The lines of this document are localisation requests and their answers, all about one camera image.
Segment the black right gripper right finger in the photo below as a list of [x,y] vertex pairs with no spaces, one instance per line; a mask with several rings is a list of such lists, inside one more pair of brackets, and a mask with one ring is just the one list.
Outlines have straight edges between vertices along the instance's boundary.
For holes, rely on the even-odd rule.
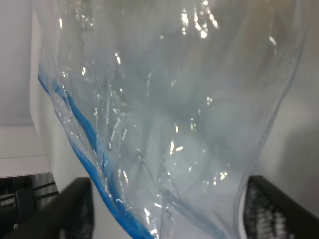
[[262,176],[250,176],[243,224],[248,239],[317,239],[319,219]]

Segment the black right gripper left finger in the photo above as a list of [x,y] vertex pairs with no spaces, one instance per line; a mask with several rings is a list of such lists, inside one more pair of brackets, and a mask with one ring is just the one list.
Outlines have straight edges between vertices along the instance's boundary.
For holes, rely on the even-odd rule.
[[91,239],[94,230],[94,206],[91,181],[80,177],[62,192],[36,196],[33,189],[20,189],[14,203],[0,208],[2,239]]

